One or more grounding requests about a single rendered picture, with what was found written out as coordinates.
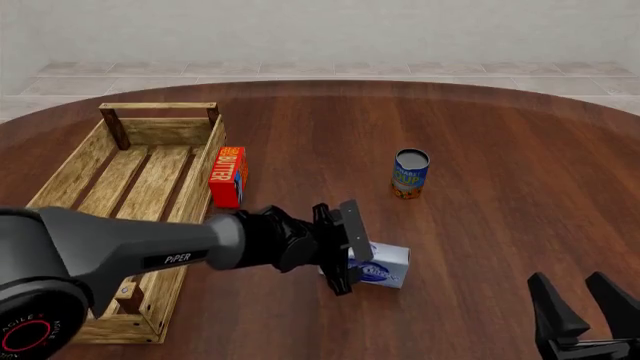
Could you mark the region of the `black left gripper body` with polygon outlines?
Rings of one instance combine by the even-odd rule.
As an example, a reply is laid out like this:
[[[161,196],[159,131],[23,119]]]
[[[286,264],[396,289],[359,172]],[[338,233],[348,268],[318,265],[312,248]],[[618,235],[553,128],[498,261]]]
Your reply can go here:
[[[359,282],[358,266],[349,265],[348,238],[343,224],[336,221],[326,203],[313,206],[314,238],[318,251],[314,261],[322,271],[328,287],[336,296],[352,293],[352,286]]]

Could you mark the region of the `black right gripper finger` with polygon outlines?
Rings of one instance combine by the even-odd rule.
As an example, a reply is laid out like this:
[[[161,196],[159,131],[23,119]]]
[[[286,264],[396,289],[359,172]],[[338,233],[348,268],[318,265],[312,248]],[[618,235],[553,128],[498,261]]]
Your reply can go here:
[[[537,340],[577,339],[591,329],[542,272],[531,275],[527,285],[534,308]]]
[[[585,283],[604,315],[612,337],[640,338],[640,300],[602,272],[594,272]]]

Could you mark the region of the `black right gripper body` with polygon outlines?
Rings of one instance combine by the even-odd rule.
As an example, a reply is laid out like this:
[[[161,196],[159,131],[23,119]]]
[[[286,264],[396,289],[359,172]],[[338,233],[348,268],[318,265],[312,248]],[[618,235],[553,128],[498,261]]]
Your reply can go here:
[[[640,360],[640,338],[579,341],[535,337],[542,360]]]

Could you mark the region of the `white blue cream cheese box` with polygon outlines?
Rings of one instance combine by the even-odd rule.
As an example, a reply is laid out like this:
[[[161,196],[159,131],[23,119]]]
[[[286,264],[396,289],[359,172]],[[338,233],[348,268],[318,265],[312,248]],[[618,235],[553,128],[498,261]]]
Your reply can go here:
[[[348,249],[348,269],[360,269],[356,283],[376,284],[400,289],[410,264],[410,248],[371,242],[371,260],[357,260],[352,248]]]

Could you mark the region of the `wooden slat tray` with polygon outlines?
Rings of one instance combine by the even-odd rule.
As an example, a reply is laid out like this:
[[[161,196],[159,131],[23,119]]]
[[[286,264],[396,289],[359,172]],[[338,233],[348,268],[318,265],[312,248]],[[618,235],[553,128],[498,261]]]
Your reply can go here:
[[[100,217],[199,223],[209,172],[226,142],[214,103],[105,103],[102,119],[28,206]],[[125,278],[76,344],[161,344],[186,276],[184,266]]]

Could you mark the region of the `blue soup tin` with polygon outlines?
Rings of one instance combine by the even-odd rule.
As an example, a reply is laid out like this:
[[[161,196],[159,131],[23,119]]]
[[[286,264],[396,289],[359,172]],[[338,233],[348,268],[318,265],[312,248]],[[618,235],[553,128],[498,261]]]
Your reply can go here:
[[[430,166],[429,156],[419,149],[401,149],[394,158],[391,188],[404,200],[420,196]]]

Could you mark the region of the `red butter box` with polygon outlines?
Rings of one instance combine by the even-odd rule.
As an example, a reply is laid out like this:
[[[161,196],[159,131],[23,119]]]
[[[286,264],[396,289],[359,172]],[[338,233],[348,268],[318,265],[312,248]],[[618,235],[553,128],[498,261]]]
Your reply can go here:
[[[246,149],[221,147],[208,181],[214,206],[220,209],[239,209],[243,202],[247,177]]]

